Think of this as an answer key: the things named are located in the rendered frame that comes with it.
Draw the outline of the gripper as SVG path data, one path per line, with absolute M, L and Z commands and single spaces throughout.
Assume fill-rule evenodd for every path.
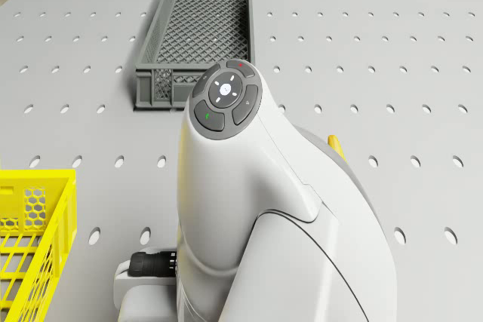
M 177 322 L 177 252 L 147 247 L 118 265 L 113 283 L 117 322 Z

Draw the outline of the dark grey basket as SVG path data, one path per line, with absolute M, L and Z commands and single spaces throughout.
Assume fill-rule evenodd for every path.
M 200 75 L 250 58 L 249 0 L 161 0 L 136 62 L 136 109 L 181 109 Z

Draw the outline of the yellow basket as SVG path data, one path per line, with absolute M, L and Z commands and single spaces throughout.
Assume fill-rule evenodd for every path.
M 0 170 L 0 322 L 43 322 L 77 234 L 74 170 Z

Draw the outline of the banana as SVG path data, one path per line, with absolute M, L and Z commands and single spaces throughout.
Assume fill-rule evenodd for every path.
M 340 141 L 335 135 L 328 136 L 328 145 L 344 160 L 346 161 Z

